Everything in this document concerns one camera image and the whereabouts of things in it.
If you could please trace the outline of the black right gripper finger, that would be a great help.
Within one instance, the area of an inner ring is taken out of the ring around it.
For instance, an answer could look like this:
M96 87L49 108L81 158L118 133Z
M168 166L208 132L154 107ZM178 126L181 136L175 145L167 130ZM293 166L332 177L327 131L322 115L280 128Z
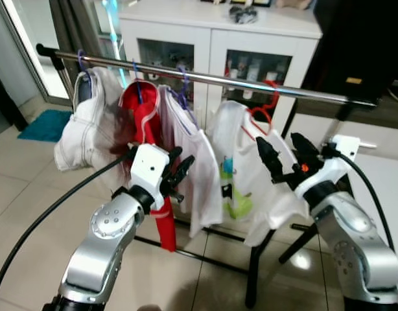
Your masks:
M279 159L279 153L264 137L256 137L255 142L259 158L261 158L261 162L269 170L271 181L273 181L273 183L284 183L285 175L283 172L283 164Z
M291 133L290 138L295 157L302 169L320 169L323 166L320 151L314 143L300 133Z

